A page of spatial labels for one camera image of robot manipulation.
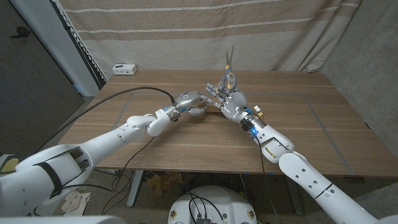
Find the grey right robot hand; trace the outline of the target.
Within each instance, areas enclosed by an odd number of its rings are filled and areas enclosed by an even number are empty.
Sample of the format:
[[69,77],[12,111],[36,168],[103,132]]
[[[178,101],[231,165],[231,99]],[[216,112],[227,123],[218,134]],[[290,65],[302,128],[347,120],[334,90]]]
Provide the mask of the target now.
[[245,112],[248,107],[248,100],[238,87],[220,90],[217,86],[208,83],[206,91],[214,96],[219,103],[211,99],[207,99],[207,101],[218,108],[229,120],[240,123],[248,115],[248,112]]

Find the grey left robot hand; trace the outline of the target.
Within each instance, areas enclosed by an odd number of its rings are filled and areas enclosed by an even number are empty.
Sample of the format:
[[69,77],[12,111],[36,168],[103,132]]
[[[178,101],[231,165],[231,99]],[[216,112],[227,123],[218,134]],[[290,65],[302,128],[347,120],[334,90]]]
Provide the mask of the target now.
[[214,100],[197,91],[188,91],[181,94],[174,103],[169,105],[165,112],[170,119],[180,116],[180,113],[187,111],[191,116],[199,116],[206,109],[207,105],[213,105]]

